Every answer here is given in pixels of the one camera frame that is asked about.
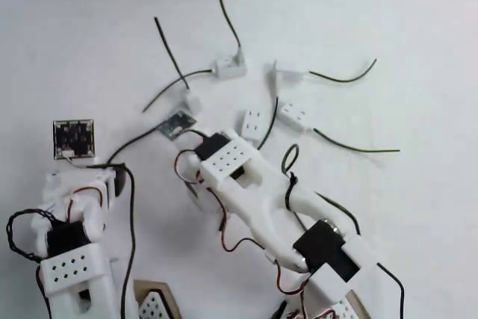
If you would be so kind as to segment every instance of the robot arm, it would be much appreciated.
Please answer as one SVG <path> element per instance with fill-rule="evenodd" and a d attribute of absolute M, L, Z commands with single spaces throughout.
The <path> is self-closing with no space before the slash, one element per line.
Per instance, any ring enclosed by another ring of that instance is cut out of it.
<path fill-rule="evenodd" d="M 290 191 L 290 209 L 316 223 L 296 242 L 281 237 L 273 213 L 286 208 L 290 180 L 233 131 L 227 137 L 215 134 L 205 139 L 195 152 L 201 159 L 197 170 L 204 179 L 202 186 L 212 189 L 248 225 L 266 257 L 281 267 L 307 273 L 301 275 L 301 282 L 306 283 L 304 302 L 312 318 L 344 299 L 376 265 L 350 219 L 299 183 Z M 294 298 L 290 304 L 300 308 Z"/>
<path fill-rule="evenodd" d="M 118 319 L 125 265 L 109 258 L 102 245 L 104 217 L 114 204 L 115 172 L 75 169 L 48 175 L 39 208 L 63 224 L 35 214 L 36 254 L 56 318 Z M 138 318 L 131 280 L 127 283 L 125 318 Z"/>

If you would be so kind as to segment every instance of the circuit board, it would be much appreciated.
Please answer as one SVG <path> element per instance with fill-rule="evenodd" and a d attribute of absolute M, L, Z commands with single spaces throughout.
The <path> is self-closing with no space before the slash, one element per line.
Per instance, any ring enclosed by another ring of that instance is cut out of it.
<path fill-rule="evenodd" d="M 53 121 L 53 156 L 55 160 L 95 157 L 93 120 Z"/>
<path fill-rule="evenodd" d="M 196 123 L 196 120 L 179 110 L 166 121 L 158 126 L 158 131 L 164 136 L 174 141 L 185 129 L 190 128 Z"/>

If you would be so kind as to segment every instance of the wire connector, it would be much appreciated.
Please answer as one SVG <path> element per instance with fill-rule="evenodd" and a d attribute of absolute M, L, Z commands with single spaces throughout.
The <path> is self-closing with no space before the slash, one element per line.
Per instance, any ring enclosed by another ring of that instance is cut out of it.
<path fill-rule="evenodd" d="M 195 95 L 191 90 L 186 90 L 183 93 L 183 100 L 187 108 L 193 115 L 197 115 L 202 111 L 202 104 L 200 98 Z"/>
<path fill-rule="evenodd" d="M 257 146 L 261 141 L 269 120 L 258 109 L 248 109 L 244 115 L 244 121 L 242 123 L 242 129 L 240 130 L 240 136 Z"/>
<path fill-rule="evenodd" d="M 306 72 L 290 61 L 276 60 L 274 64 L 274 78 L 276 81 L 299 82 L 304 79 Z"/>
<path fill-rule="evenodd" d="M 282 122 L 298 132 L 311 130 L 308 112 L 291 102 L 283 104 L 277 116 Z"/>
<path fill-rule="evenodd" d="M 240 78 L 247 74 L 246 60 L 242 48 L 232 58 L 222 58 L 216 60 L 214 64 L 214 74 L 222 79 Z"/>

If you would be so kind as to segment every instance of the perforated white plate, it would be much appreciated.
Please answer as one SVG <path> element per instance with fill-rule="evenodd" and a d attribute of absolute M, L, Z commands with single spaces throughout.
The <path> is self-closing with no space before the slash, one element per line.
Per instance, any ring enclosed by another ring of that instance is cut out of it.
<path fill-rule="evenodd" d="M 140 306 L 140 319 L 172 319 L 159 293 L 149 292 Z"/>

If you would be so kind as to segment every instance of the black cable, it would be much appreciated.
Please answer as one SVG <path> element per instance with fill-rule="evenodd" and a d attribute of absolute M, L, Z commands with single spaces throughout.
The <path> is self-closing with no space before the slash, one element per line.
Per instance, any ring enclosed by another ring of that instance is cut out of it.
<path fill-rule="evenodd" d="M 264 139 L 262 140 L 261 144 L 257 146 L 257 149 L 261 149 L 262 146 L 266 143 L 267 139 L 270 136 L 270 132 L 272 131 L 272 128 L 274 127 L 274 122 L 276 121 L 276 115 L 277 115 L 277 108 L 279 106 L 279 97 L 276 97 L 276 104 L 274 105 L 274 111 L 272 114 L 272 119 L 270 120 L 269 128 L 267 129 L 267 132 L 264 136 Z"/>
<path fill-rule="evenodd" d="M 37 278 L 38 289 L 40 289 L 43 300 L 45 300 L 46 310 L 48 310 L 48 318 L 52 319 L 52 309 L 50 308 L 50 301 L 45 295 L 45 287 L 43 287 L 43 283 L 40 278 L 40 266 L 37 267 L 37 272 L 35 273 L 35 276 Z"/>
<path fill-rule="evenodd" d="M 133 138 L 132 140 L 128 141 L 127 143 L 125 143 L 124 145 L 122 145 L 119 149 L 117 149 L 113 155 L 110 156 L 110 158 L 106 161 L 107 164 L 110 164 L 112 162 L 112 160 L 114 160 L 115 157 L 118 156 L 118 154 L 123 151 L 126 147 L 128 147 L 129 145 L 132 145 L 133 143 L 135 142 L 138 142 L 139 140 L 145 138 L 146 136 L 148 136 L 149 134 L 152 134 L 154 131 L 156 131 L 156 129 L 158 128 L 160 124 L 157 124 L 155 127 L 151 128 L 150 130 L 140 134 L 139 136 L 136 136 L 135 138 Z"/>
<path fill-rule="evenodd" d="M 288 157 L 291 154 L 293 149 L 295 150 L 294 158 L 292 158 L 292 161 L 289 163 L 288 166 L 286 166 L 287 159 L 288 159 Z M 294 145 L 289 147 L 289 149 L 285 152 L 284 157 L 282 158 L 282 163 L 281 163 L 282 173 L 287 175 L 287 172 L 289 172 L 291 170 L 292 166 L 296 163 L 298 157 L 299 157 L 299 145 L 295 143 Z"/>
<path fill-rule="evenodd" d="M 357 152 L 365 152 L 365 153 L 380 153 L 380 152 L 400 152 L 399 149 L 357 149 L 356 147 L 351 147 L 348 145 L 344 145 L 343 143 L 337 142 L 336 140 L 333 140 L 323 132 L 319 131 L 318 129 L 314 128 L 314 132 L 321 137 L 325 138 L 329 142 L 333 143 L 334 145 L 337 145 L 339 147 L 342 147 L 344 149 L 350 149 L 352 151 L 357 151 Z"/>
<path fill-rule="evenodd" d="M 329 203 L 330 205 L 333 205 L 334 207 L 336 207 L 337 209 L 339 209 L 340 211 L 344 212 L 353 222 L 353 225 L 355 226 L 356 228 L 356 232 L 358 235 L 361 235 L 360 233 L 360 226 L 359 226 L 359 222 L 357 221 L 357 218 L 356 216 L 354 216 L 352 214 L 351 211 L 349 211 L 348 209 L 346 209 L 345 207 L 343 207 L 340 203 L 337 203 L 336 201 L 328 198 L 328 197 L 325 197 L 324 195 L 318 193 L 318 192 L 315 192 L 315 194 L 317 194 L 318 196 L 322 197 L 322 199 L 324 201 L 326 201 L 327 203 Z"/>
<path fill-rule="evenodd" d="M 65 222 L 57 219 L 50 212 L 44 211 L 39 208 L 28 208 L 28 209 L 24 209 L 23 211 L 15 212 L 8 219 L 7 238 L 8 238 L 8 245 L 10 246 L 10 249 L 13 250 L 15 253 L 20 254 L 23 258 L 28 259 L 29 261 L 35 261 L 36 263 L 40 263 L 42 261 L 41 257 L 36 255 L 35 253 L 27 253 L 24 250 L 21 250 L 15 245 L 15 241 L 13 240 L 13 222 L 17 217 L 20 217 L 24 214 L 39 214 L 40 216 L 45 217 L 47 220 L 49 220 L 52 226 L 65 224 Z"/>
<path fill-rule="evenodd" d="M 295 149 L 294 153 L 294 158 L 292 158 L 292 161 L 289 163 L 287 166 L 287 159 L 289 155 L 291 154 L 292 150 Z M 282 158 L 282 163 L 281 163 L 281 170 L 282 173 L 284 173 L 286 176 L 288 175 L 289 170 L 292 168 L 292 166 L 296 163 L 297 159 L 299 157 L 299 145 L 296 143 L 289 147 L 289 149 L 285 152 L 284 157 Z M 307 232 L 307 227 L 305 226 L 304 222 L 300 219 L 299 215 L 297 212 L 291 210 L 290 206 L 290 201 L 291 201 L 291 193 L 292 190 L 294 189 L 294 186 L 297 184 L 299 181 L 294 172 L 291 172 L 291 176 L 289 177 L 289 187 L 287 191 L 285 192 L 285 207 L 288 211 L 291 211 L 294 217 L 296 218 L 297 222 L 300 224 L 304 232 Z"/>
<path fill-rule="evenodd" d="M 184 75 L 184 77 L 187 78 L 187 77 L 192 76 L 192 75 L 206 74 L 206 73 L 211 73 L 211 72 L 212 72 L 211 69 L 198 70 L 198 71 L 190 72 L 189 74 Z M 158 93 L 158 95 L 156 95 L 156 96 L 154 97 L 153 100 L 151 100 L 151 101 L 148 103 L 148 105 L 146 105 L 146 107 L 143 109 L 142 112 L 145 113 L 146 111 L 148 111 L 148 109 L 152 106 L 152 104 L 154 104 L 155 101 L 156 101 L 157 99 L 159 99 L 159 97 L 160 97 L 161 95 L 163 95 L 169 88 L 171 88 L 174 84 L 177 84 L 177 83 L 180 82 L 180 81 L 182 81 L 182 78 L 181 78 L 181 77 L 179 77 L 179 78 L 177 78 L 176 80 L 170 82 L 163 90 L 161 90 L 161 91 Z"/>
<path fill-rule="evenodd" d="M 95 164 L 93 166 L 87 166 L 87 168 L 109 168 L 112 167 L 117 170 L 126 171 L 129 179 L 131 181 L 131 197 L 129 201 L 129 228 L 131 231 L 131 254 L 129 257 L 128 268 L 126 269 L 125 280 L 122 284 L 121 291 L 121 319 L 126 318 L 125 314 L 125 299 L 126 299 L 126 288 L 128 286 L 129 276 L 131 274 L 131 268 L 133 267 L 134 254 L 136 253 L 136 235 L 134 233 L 134 175 L 133 172 L 127 168 L 124 164 Z"/>
<path fill-rule="evenodd" d="M 155 22 L 156 22 L 156 26 L 158 27 L 159 34 L 161 35 L 161 39 L 163 40 L 164 47 L 166 48 L 167 53 L 170 55 L 171 61 L 173 62 L 174 67 L 176 68 L 176 71 L 179 74 L 179 77 L 184 82 L 184 85 L 186 85 L 186 88 L 189 90 L 189 84 L 187 83 L 186 78 L 184 78 L 184 76 L 182 75 L 181 70 L 179 69 L 178 63 L 176 63 L 176 59 L 174 58 L 174 55 L 171 52 L 170 46 L 167 45 L 167 41 L 166 41 L 166 37 L 164 36 L 163 29 L 161 28 L 161 24 L 159 23 L 159 20 L 156 16 L 155 16 Z"/>
<path fill-rule="evenodd" d="M 368 69 L 366 69 L 362 74 L 360 74 L 359 76 L 356 76 L 355 78 L 349 78 L 349 79 L 346 79 L 346 80 L 339 79 L 339 78 L 331 78 L 330 76 L 327 76 L 327 75 L 324 75 L 324 74 L 321 74 L 321 73 L 315 72 L 315 71 L 309 71 L 309 73 L 311 73 L 312 75 L 320 76 L 321 78 L 326 78 L 327 80 L 334 81 L 334 82 L 341 82 L 341 83 L 354 82 L 354 81 L 360 80 L 361 78 L 366 76 L 368 74 L 368 72 L 372 70 L 375 63 L 376 63 L 376 59 L 368 67 Z"/>
<path fill-rule="evenodd" d="M 402 282 L 391 271 L 389 271 L 380 263 L 377 263 L 376 265 L 385 273 L 387 273 L 388 276 L 390 276 L 400 287 L 400 319 L 403 319 L 403 304 L 405 302 L 405 288 L 403 287 Z"/>
<path fill-rule="evenodd" d="M 234 26 L 232 25 L 232 22 L 231 22 L 229 16 L 227 15 L 227 11 L 226 11 L 226 8 L 224 7 L 223 0 L 219 0 L 219 3 L 221 5 L 221 10 L 223 11 L 224 17 L 226 18 L 226 21 L 227 21 L 229 27 L 231 28 L 231 31 L 232 31 L 234 37 L 236 38 L 236 42 L 238 43 L 238 47 L 240 49 L 241 45 L 240 45 L 240 40 L 239 40 L 238 33 L 236 33 L 236 30 L 234 29 Z"/>

